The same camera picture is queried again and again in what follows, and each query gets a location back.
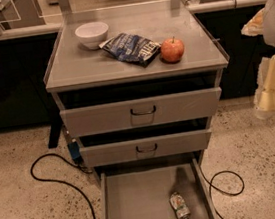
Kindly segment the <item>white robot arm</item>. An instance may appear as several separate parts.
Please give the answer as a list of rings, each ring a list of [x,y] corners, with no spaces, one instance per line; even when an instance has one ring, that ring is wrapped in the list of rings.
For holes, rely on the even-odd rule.
[[[266,5],[244,25],[241,33],[252,37],[262,35],[267,45],[275,47],[275,0],[267,0]],[[255,116],[267,119],[275,113],[275,55],[262,58],[258,71]]]

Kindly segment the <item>yellow taped gripper finger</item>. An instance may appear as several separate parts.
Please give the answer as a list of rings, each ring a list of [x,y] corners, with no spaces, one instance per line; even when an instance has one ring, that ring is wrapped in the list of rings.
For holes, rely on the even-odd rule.
[[[261,9],[257,12],[251,20],[244,25],[241,29],[241,34],[245,36],[252,36],[255,37],[257,35],[262,35],[263,33],[263,12],[264,10]]]
[[[262,58],[260,63],[253,101],[254,113],[259,119],[267,119],[275,113],[275,55]]]

